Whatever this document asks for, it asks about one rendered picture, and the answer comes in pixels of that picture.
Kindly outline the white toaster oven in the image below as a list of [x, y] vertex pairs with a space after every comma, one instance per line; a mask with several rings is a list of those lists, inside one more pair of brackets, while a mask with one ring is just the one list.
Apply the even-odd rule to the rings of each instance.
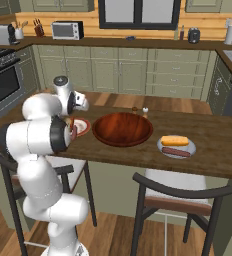
[[84, 37], [82, 21], [55, 21], [51, 23], [51, 29], [55, 40], [80, 40]]

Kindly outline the white utensil pot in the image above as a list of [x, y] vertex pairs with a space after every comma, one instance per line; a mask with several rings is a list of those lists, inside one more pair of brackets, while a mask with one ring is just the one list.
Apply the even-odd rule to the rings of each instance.
[[15, 37], [17, 40], [21, 40], [24, 38], [23, 28], [28, 24], [28, 21], [17, 22], [15, 26]]

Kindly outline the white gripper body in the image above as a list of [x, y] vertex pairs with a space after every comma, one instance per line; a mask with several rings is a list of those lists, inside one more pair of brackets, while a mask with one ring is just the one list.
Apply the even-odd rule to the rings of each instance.
[[81, 111], [89, 109], [89, 102], [84, 94], [75, 92], [75, 108]]

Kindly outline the green base cupboard run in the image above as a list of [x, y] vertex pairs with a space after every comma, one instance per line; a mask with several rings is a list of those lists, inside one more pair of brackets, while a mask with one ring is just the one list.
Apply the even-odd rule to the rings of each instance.
[[206, 100], [216, 53], [205, 50], [36, 45], [45, 88], [66, 75], [76, 90]]

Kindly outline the green wall cupboard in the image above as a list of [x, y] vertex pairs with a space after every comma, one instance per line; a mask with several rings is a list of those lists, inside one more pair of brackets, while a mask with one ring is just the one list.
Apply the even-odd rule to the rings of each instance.
[[94, 0], [32, 0], [35, 12], [90, 12]]
[[232, 0], [186, 0], [189, 13], [232, 13]]

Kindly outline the white paper towel roll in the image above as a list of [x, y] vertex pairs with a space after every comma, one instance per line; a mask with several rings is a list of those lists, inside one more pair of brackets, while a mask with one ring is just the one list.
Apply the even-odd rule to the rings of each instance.
[[232, 19], [231, 18], [226, 19], [225, 28], [226, 28], [226, 36], [225, 36], [224, 43], [226, 45], [232, 45]]

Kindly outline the grey coffee machine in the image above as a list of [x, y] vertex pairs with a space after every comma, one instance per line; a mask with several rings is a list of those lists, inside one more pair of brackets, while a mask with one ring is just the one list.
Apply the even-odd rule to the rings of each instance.
[[0, 45], [16, 45], [15, 28], [11, 24], [0, 24]]

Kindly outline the grey plate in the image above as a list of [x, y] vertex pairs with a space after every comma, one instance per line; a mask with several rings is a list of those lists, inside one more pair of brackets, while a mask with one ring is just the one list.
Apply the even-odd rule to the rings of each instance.
[[[179, 149], [179, 150], [187, 151], [192, 156], [196, 152], [196, 146], [195, 146], [195, 144], [189, 138], [188, 138], [188, 140], [189, 140], [189, 144], [187, 146], [164, 146], [164, 145], [161, 144], [161, 138], [160, 138], [158, 140], [158, 142], [157, 142], [157, 147], [158, 147], [158, 149], [160, 150], [161, 153], [163, 153], [162, 152], [162, 147], [169, 147], [169, 148], [174, 148], [174, 149]], [[168, 157], [171, 157], [171, 158], [178, 158], [178, 159], [189, 158], [189, 157], [180, 157], [180, 156], [169, 155], [169, 154], [165, 154], [165, 153], [163, 153], [163, 154], [168, 156]]]

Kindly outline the black framed window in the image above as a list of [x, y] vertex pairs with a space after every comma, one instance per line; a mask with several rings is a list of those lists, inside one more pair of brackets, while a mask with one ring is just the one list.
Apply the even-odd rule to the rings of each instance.
[[98, 0], [103, 29], [175, 30], [181, 0]]

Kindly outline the steel oven with hob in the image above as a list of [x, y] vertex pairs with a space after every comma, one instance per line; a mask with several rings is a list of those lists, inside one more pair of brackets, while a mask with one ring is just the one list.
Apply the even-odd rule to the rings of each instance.
[[13, 49], [0, 48], [0, 118], [25, 95], [20, 59]]

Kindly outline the brown knife block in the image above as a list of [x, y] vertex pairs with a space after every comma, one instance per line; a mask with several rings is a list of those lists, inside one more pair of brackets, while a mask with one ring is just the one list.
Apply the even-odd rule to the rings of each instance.
[[45, 35], [42, 24], [40, 23], [39, 19], [34, 19], [34, 30], [38, 37], [43, 37]]

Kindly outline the dark wooden stool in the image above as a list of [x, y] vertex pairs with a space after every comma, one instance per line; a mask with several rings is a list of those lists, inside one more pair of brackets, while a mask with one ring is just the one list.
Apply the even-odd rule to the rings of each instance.
[[94, 200], [72, 193], [78, 178], [84, 175], [88, 194], [93, 194], [88, 162], [70, 160], [65, 166], [55, 167], [51, 158], [39, 157], [16, 165], [0, 155], [0, 165], [22, 256], [28, 253], [16, 206], [18, 198], [24, 199], [26, 216], [48, 223], [50, 245], [41, 256], [89, 256], [78, 240], [76, 226], [96, 214]]
[[144, 221], [159, 209], [186, 213], [183, 242], [188, 241], [194, 221], [206, 233], [202, 256], [209, 256], [221, 204], [232, 194], [231, 186], [207, 189], [202, 175], [155, 169], [147, 169], [144, 176], [135, 173], [133, 180], [139, 192], [130, 256], [136, 256]]

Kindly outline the large wooden bowl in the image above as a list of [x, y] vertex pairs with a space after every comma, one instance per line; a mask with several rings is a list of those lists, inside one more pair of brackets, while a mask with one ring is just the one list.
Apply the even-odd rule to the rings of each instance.
[[145, 142], [153, 133], [152, 123], [129, 112], [116, 112], [97, 119], [92, 125], [94, 136], [114, 147], [132, 147]]

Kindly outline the red rimmed plate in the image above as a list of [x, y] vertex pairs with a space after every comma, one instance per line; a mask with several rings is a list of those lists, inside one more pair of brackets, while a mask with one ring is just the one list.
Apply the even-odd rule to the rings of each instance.
[[77, 127], [77, 136], [78, 137], [85, 135], [91, 128], [90, 122], [83, 118], [71, 117], [69, 119], [69, 125], [70, 125], [70, 128], [73, 128], [73, 126]]

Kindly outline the black toaster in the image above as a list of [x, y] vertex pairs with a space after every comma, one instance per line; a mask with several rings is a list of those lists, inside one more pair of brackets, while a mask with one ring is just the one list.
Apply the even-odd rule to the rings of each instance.
[[200, 30], [195, 27], [191, 27], [188, 31], [188, 42], [197, 44], [200, 41]]

